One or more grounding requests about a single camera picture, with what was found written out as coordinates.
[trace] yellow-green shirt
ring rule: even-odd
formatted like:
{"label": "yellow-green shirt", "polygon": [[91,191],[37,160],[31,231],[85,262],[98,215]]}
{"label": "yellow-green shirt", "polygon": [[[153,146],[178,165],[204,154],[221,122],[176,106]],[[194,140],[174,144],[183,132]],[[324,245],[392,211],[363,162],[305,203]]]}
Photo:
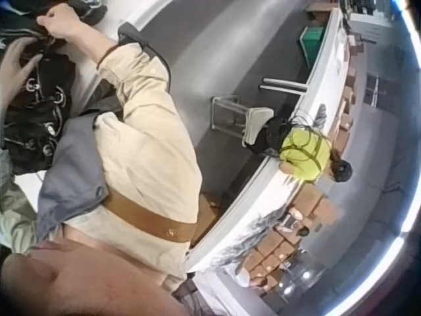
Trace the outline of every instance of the yellow-green shirt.
{"label": "yellow-green shirt", "polygon": [[293,165],[294,177],[313,181],[323,172],[331,147],[332,143],[317,132],[294,127],[282,144],[280,159]]}

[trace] person in yellow shirt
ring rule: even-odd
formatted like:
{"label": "person in yellow shirt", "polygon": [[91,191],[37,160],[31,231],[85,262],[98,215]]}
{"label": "person in yellow shirt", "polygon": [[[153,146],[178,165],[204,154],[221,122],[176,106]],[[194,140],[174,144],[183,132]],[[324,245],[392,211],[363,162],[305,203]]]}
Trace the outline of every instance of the person in yellow shirt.
{"label": "person in yellow shirt", "polygon": [[353,174],[351,164],[343,160],[332,143],[321,132],[310,126],[292,123],[284,118],[273,117],[256,133],[246,130],[245,146],[253,153],[279,157],[280,170],[294,177],[314,181],[322,173],[335,182],[346,182]]}

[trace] hand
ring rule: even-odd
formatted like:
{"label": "hand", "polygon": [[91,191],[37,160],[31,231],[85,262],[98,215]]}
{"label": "hand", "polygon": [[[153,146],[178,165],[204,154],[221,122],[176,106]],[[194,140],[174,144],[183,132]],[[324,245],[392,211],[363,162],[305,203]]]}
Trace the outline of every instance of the hand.
{"label": "hand", "polygon": [[6,109],[16,97],[26,79],[39,63],[42,55],[36,55],[25,67],[21,67],[19,59],[25,47],[36,38],[20,38],[9,45],[0,66],[1,106]]}
{"label": "hand", "polygon": [[37,17],[37,23],[54,36],[55,38],[71,41],[78,33],[80,22],[79,16],[67,4],[62,3],[51,8],[47,15]]}

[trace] brown leather belt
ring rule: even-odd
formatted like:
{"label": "brown leather belt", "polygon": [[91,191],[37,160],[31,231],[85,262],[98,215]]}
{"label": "brown leather belt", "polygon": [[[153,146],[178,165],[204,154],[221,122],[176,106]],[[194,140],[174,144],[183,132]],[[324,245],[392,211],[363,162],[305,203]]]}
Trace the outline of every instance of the brown leather belt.
{"label": "brown leather belt", "polygon": [[196,223],[173,221],[138,205],[112,188],[109,192],[103,206],[137,229],[169,242],[190,242],[193,237]]}

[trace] forearm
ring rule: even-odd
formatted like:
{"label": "forearm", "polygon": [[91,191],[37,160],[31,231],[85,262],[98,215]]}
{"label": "forearm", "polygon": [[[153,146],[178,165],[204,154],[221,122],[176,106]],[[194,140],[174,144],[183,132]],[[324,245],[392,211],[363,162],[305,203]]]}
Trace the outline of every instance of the forearm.
{"label": "forearm", "polygon": [[76,45],[95,64],[117,45],[114,40],[83,22],[79,22],[74,31],[69,42]]}

